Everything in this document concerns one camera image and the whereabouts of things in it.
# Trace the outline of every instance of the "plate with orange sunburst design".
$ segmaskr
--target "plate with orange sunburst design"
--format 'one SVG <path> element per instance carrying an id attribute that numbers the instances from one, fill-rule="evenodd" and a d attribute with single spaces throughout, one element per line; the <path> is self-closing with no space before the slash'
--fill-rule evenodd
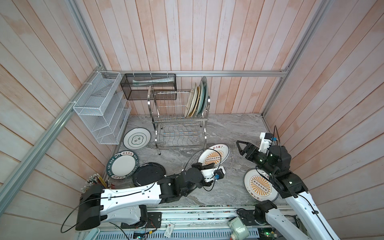
<path id="1" fill-rule="evenodd" d="M 244 186 L 249 195 L 258 201 L 275 201 L 279 195 L 272 184 L 267 181 L 261 174 L 269 179 L 268 174 L 263 170 L 251 169 L 244 176 Z"/>
<path id="2" fill-rule="evenodd" d="M 201 162 L 203 165 L 209 165 L 215 163 L 215 167 L 223 163 L 229 155 L 229 146 L 224 143 L 215 144 L 208 147 L 199 157 L 198 162 Z"/>

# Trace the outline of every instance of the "stainless steel dish rack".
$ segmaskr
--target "stainless steel dish rack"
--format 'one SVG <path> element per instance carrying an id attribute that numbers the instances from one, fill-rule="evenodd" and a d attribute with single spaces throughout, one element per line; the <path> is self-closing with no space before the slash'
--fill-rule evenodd
<path id="1" fill-rule="evenodd" d="M 191 91 L 148 90 L 148 108 L 155 129 L 155 145 L 161 149 L 204 147 L 207 145 L 206 126 L 209 114 L 209 91 L 203 111 L 195 117 L 184 117 Z"/>

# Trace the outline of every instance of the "white plate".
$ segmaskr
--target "white plate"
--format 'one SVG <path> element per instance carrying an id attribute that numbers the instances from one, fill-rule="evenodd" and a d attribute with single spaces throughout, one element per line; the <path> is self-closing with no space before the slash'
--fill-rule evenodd
<path id="1" fill-rule="evenodd" d="M 251 169 L 244 176 L 245 189 L 249 195 L 258 201 L 275 201 L 279 196 L 279 193 L 272 186 L 272 184 L 263 178 L 257 171 L 269 179 L 269 175 L 263 170 Z"/>
<path id="2" fill-rule="evenodd" d="M 137 169 L 138 157 L 132 151 L 116 153 L 107 163 L 107 174 L 113 179 L 124 179 Z"/>
<path id="3" fill-rule="evenodd" d="M 191 92 L 188 95 L 187 107 L 185 108 L 185 114 L 184 114 L 185 118 L 188 116 L 188 113 L 190 111 L 192 100 L 193 100 L 193 97 L 195 96 L 195 88 L 196 88 L 196 83 L 195 83 L 195 87 L 191 89 Z"/>
<path id="4" fill-rule="evenodd" d="M 220 156 L 221 155 L 221 163 L 223 163 L 228 155 L 229 155 L 229 146 L 224 143 L 219 143 L 213 146 L 208 147 L 210 149 L 205 150 L 199 157 L 198 162 L 201 162 L 203 165 L 209 165 L 211 163 L 215 163 L 215 167 L 220 164 Z"/>
<path id="5" fill-rule="evenodd" d="M 134 128 L 125 134 L 123 139 L 124 147 L 129 150 L 139 150 L 148 145 L 151 140 L 151 133 L 145 128 Z"/>
<path id="6" fill-rule="evenodd" d="M 197 86 L 197 97 L 196 97 L 195 106 L 193 107 L 192 112 L 189 114 L 189 117 L 195 117 L 196 116 L 197 106 L 199 105 L 199 101 L 200 101 L 200 94 L 201 94 L 200 86 Z"/>
<path id="7" fill-rule="evenodd" d="M 204 86 L 204 101 L 203 101 L 203 106 L 202 108 L 200 109 L 200 112 L 199 114 L 202 114 L 205 107 L 207 106 L 207 103 L 208 103 L 208 84 L 207 84 L 207 78 L 204 76 L 201 78 L 201 82 L 203 83 L 203 86 Z"/>
<path id="8" fill-rule="evenodd" d="M 196 116 L 200 113 L 200 110 L 201 110 L 201 108 L 203 106 L 203 102 L 204 102 L 205 87 L 204 87 L 203 81 L 200 81 L 199 87 L 200 87 L 199 106 L 197 107 L 197 110 L 196 110 L 196 113 L 194 114 L 194 116 Z"/>
<path id="9" fill-rule="evenodd" d="M 189 117 L 189 115 L 192 113 L 192 111 L 193 111 L 193 109 L 194 109 L 194 107 L 195 107 L 196 100 L 197 100 L 197 95 L 198 95 L 198 90 L 197 90 L 197 85 L 196 85 L 196 83 L 195 83 L 195 89 L 194 89 L 193 99 L 192 99 L 191 106 L 190 106 L 190 108 L 189 108 L 187 117 Z"/>

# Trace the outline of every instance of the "black mesh basket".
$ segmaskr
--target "black mesh basket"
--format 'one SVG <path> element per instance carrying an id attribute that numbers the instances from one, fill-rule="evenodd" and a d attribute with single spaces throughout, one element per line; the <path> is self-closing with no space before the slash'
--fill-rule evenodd
<path id="1" fill-rule="evenodd" d="M 156 79 L 173 78 L 172 81 L 167 82 L 153 82 Z M 167 73 L 145 73 L 145 74 L 124 74 L 121 80 L 121 88 L 124 91 L 127 100 L 147 100 L 148 89 L 153 86 L 155 91 L 176 91 L 176 75 Z M 176 100 L 176 94 L 172 94 L 173 99 L 167 98 L 166 100 Z"/>

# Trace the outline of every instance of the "black plate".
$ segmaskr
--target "black plate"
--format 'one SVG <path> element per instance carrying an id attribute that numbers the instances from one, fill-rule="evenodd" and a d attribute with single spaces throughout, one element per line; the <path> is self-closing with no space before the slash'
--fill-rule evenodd
<path id="1" fill-rule="evenodd" d="M 136 187 L 157 182 L 164 177 L 166 169 L 155 162 L 145 163 L 137 168 L 133 174 L 133 184 Z"/>

